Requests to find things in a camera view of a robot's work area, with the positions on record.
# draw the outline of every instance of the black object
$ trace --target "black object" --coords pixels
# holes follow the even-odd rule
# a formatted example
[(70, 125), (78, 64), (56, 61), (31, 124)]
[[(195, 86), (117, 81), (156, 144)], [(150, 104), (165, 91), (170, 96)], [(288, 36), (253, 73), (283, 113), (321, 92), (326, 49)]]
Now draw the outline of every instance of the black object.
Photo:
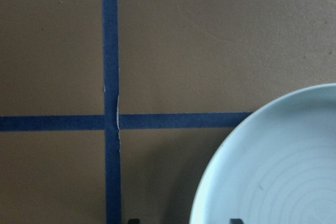
[(230, 219), (230, 224), (244, 224), (242, 219)]
[(129, 219), (127, 224), (140, 224), (140, 219)]

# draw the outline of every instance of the white plate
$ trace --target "white plate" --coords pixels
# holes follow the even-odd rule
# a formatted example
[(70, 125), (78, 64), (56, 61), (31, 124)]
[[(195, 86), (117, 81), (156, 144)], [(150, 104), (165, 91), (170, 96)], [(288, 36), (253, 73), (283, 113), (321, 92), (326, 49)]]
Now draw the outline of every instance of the white plate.
[(336, 84), (262, 107), (218, 148), (190, 223), (336, 223)]

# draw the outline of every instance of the brown surface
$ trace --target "brown surface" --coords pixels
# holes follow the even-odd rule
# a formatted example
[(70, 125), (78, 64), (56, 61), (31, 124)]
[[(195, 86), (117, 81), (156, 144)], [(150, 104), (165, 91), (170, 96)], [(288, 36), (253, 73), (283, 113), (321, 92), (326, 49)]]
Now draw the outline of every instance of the brown surface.
[(230, 131), (121, 131), (123, 223), (188, 223), (201, 175)]
[(336, 81), (336, 0), (119, 0), (120, 113), (254, 111)]
[(0, 133), (1, 223), (106, 223), (103, 131)]
[(101, 0), (0, 0), (0, 115), (103, 114)]

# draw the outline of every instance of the tape strip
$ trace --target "tape strip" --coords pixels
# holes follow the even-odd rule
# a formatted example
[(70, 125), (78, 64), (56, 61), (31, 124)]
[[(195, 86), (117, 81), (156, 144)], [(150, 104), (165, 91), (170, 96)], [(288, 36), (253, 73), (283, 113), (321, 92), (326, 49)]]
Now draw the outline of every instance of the tape strip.
[(0, 131), (104, 130), (103, 115), (1, 116)]
[(121, 130), (236, 127), (250, 112), (119, 115)]
[(117, 0), (103, 0), (107, 224), (121, 224), (120, 141), (117, 127), (119, 95), (117, 16)]

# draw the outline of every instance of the blue tape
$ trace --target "blue tape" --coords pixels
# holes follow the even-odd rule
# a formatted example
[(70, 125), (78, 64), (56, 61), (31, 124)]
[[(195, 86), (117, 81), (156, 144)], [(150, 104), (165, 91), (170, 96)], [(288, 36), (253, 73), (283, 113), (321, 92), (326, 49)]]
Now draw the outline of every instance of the blue tape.
[(103, 115), (1, 116), (0, 131), (104, 130)]
[(117, 16), (117, 0), (103, 0), (107, 224), (121, 223), (120, 141), (117, 126), (119, 95)]
[(121, 130), (236, 127), (250, 112), (119, 115)]

